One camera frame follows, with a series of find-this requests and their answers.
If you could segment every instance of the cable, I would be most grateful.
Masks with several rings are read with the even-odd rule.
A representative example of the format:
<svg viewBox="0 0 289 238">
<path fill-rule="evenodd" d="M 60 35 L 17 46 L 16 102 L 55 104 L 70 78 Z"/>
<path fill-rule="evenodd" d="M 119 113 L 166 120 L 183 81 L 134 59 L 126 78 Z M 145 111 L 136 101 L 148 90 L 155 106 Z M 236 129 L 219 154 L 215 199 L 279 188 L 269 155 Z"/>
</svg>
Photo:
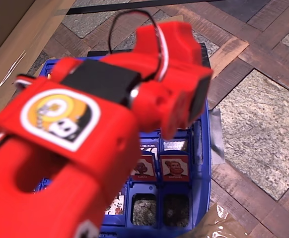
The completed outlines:
<svg viewBox="0 0 289 238">
<path fill-rule="evenodd" d="M 169 52 L 168 52 L 168 48 L 167 48 L 167 44 L 166 44 L 166 40 L 165 40 L 163 31 L 156 24 L 153 17 L 147 11 L 139 10 L 139 9 L 131 9 L 131 10 L 127 10 L 127 11 L 122 11 L 115 16 L 113 23 L 110 27 L 109 36 L 108 36 L 109 53 L 112 54 L 111 37 L 112 37 L 113 30 L 114 30 L 114 26 L 115 26 L 115 24 L 116 24 L 116 22 L 120 16 L 122 16 L 124 14 L 129 14 L 129 13 L 140 13 L 140 14 L 146 15 L 150 19 L 150 21 L 152 22 L 152 24 L 154 26 L 155 35 L 156 35 L 156 38 L 158 41 L 158 53 L 159 53 L 158 65 L 157 65 L 157 69 L 155 70 L 155 72 L 150 74 L 148 77 L 146 77 L 144 79 L 144 81 L 149 81 L 151 79 L 154 79 L 158 74 L 159 74 L 158 75 L 158 81 L 162 81 L 162 79 L 164 78 L 164 76 L 166 74 L 168 65 L 169 65 Z"/>
</svg>

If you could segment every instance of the gray stone inlay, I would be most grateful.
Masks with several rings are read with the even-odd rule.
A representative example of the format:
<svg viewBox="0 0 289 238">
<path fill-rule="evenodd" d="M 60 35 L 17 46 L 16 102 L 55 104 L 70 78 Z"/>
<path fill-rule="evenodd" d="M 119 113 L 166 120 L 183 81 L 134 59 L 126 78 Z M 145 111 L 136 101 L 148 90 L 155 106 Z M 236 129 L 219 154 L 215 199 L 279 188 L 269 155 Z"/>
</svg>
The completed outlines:
<svg viewBox="0 0 289 238">
<path fill-rule="evenodd" d="M 218 107 L 225 158 L 280 199 L 289 188 L 289 91 L 254 70 Z"/>
</svg>

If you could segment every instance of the black wire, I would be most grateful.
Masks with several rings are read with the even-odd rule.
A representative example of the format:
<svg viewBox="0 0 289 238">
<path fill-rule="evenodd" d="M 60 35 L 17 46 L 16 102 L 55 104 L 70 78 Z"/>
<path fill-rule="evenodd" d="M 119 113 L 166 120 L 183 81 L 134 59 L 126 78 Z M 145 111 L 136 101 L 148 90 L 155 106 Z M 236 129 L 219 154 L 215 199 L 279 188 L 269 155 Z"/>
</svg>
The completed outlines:
<svg viewBox="0 0 289 238">
<path fill-rule="evenodd" d="M 153 79 L 159 72 L 160 70 L 160 67 L 161 67 L 161 64 L 162 64 L 162 49 L 161 49 L 161 36 L 160 36 L 160 33 L 159 33 L 159 30 L 158 30 L 158 26 L 155 22 L 155 20 L 153 19 L 153 17 L 150 15 L 149 12 L 147 11 L 144 11 L 144 10 L 139 10 L 139 9 L 131 9 L 131 10 L 127 10 L 127 11 L 122 11 L 122 12 L 119 12 L 114 20 L 113 20 L 113 23 L 110 27 L 110 30 L 109 30 L 109 36 L 108 36 L 108 49 L 109 49 L 109 53 L 112 54 L 113 51 L 111 49 L 111 37 L 112 37 L 112 33 L 113 33 L 113 30 L 114 30 L 114 26 L 118 20 L 118 18 L 124 14 L 128 14 L 128 13 L 140 13 L 140 14 L 144 14 L 146 15 L 147 17 L 149 17 L 149 19 L 151 20 L 153 26 L 154 26 L 154 29 L 155 29 L 155 35 L 156 35 L 156 38 L 157 38 L 157 41 L 158 41 L 158 52 L 159 52 L 159 60 L 158 60 L 158 66 L 157 66 L 157 69 L 155 70 L 154 73 L 150 74 L 148 77 L 146 77 L 144 79 L 144 81 L 148 81 L 150 79 Z"/>
</svg>

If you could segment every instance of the cardboard box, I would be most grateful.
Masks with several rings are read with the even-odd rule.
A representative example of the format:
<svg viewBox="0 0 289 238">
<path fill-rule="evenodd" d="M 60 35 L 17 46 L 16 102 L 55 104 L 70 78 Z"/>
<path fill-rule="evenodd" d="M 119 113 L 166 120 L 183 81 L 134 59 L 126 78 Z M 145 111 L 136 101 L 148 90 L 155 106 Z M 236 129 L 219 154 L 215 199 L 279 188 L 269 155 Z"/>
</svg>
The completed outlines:
<svg viewBox="0 0 289 238">
<path fill-rule="evenodd" d="M 0 0 L 0 111 L 15 92 L 15 77 L 30 69 L 73 2 Z"/>
</svg>

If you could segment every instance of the character card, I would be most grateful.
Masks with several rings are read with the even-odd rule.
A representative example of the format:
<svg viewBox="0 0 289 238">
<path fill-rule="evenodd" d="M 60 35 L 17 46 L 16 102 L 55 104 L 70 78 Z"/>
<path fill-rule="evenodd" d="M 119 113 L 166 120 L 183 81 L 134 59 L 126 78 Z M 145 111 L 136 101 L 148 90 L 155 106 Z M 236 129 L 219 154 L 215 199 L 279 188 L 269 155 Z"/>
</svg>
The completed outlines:
<svg viewBox="0 0 289 238">
<path fill-rule="evenodd" d="M 164 181 L 190 181 L 188 155 L 160 155 Z"/>
<path fill-rule="evenodd" d="M 181 150 L 188 151 L 187 139 L 172 139 L 170 141 L 164 141 L 164 150 Z"/>
<path fill-rule="evenodd" d="M 114 201 L 107 207 L 105 215 L 123 215 L 125 210 L 126 188 L 123 187 L 115 197 Z"/>
<path fill-rule="evenodd" d="M 154 153 L 155 159 L 157 159 L 158 142 L 141 142 L 140 149 Z"/>
<path fill-rule="evenodd" d="M 141 155 L 131 172 L 131 178 L 135 181 L 156 181 L 152 155 Z"/>
</svg>

